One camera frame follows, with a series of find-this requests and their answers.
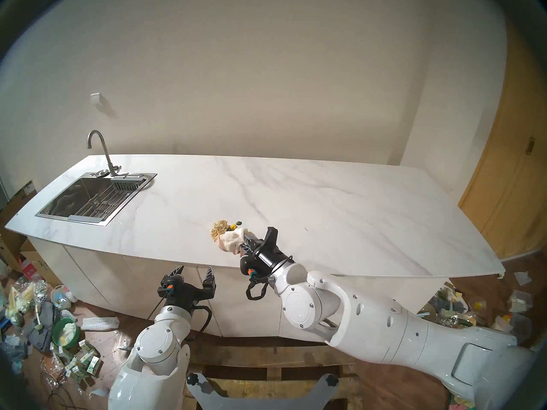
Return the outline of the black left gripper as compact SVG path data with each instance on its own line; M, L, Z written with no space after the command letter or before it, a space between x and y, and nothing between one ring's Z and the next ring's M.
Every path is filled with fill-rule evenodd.
M170 275L165 275L160 282L157 294L166 300L166 306L193 310L198 302L214 298L216 281L211 266L202 282L202 288L187 283L182 275L183 269L184 266L177 267Z

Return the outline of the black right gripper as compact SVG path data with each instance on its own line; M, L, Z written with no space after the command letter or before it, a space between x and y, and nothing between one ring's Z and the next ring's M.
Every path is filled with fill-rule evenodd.
M294 263L292 256L286 256L277 248L277 236L278 230L268 227L266 245L263 239L244 238L240 246L240 271L248 277L250 285L267 283L275 271Z

